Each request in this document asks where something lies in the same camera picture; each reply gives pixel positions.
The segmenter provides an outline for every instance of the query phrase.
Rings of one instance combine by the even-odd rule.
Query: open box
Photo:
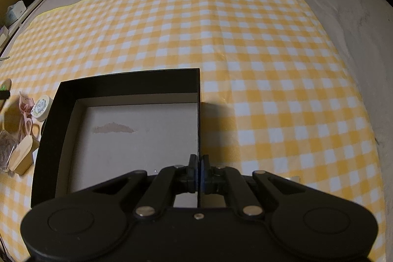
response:
[[[199,128],[199,69],[61,82],[41,138],[31,207],[133,170],[151,175],[187,165],[199,154]]]

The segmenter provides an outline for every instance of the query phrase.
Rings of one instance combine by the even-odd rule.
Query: gingham pattern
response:
[[[202,153],[251,174],[300,176],[385,214],[374,135],[360,95],[304,0],[83,0],[41,14],[2,78],[35,99],[61,81],[145,69],[201,68]],[[19,223],[33,170],[1,179],[0,229],[27,256]]]

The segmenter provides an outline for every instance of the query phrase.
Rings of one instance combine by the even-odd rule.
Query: clear plastic bag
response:
[[[8,172],[9,157],[17,147],[18,142],[7,131],[0,132],[0,170]]]

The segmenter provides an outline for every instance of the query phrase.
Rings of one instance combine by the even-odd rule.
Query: cardboard box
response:
[[[187,165],[199,155],[199,123],[199,69],[62,82],[41,137],[31,207],[133,170]]]

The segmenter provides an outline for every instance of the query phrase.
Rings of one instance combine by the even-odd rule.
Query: yellow and white checkered cloth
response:
[[[36,17],[1,69],[19,90],[145,69],[201,68],[202,153],[243,174],[264,169],[356,201],[379,222],[382,179],[359,92],[304,0],[83,0]],[[0,230],[16,260],[33,169],[0,175]]]

